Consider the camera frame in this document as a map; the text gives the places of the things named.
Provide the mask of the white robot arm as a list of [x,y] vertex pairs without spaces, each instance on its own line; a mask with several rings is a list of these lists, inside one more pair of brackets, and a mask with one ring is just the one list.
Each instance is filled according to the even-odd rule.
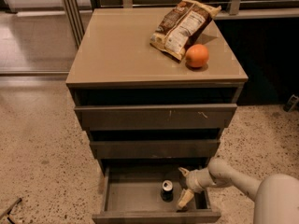
[[206,188],[234,186],[254,202],[253,224],[299,224],[299,180],[295,177],[274,174],[260,181],[219,158],[211,159],[204,169],[178,169],[186,184],[177,202],[178,210]]

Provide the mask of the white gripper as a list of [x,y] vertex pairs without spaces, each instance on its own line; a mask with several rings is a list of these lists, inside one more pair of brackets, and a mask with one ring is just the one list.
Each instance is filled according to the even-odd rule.
[[214,180],[207,168],[189,171],[183,167],[178,168],[184,177],[189,189],[184,189],[177,202],[177,209],[182,210],[194,197],[194,193],[200,193],[205,188],[214,185]]

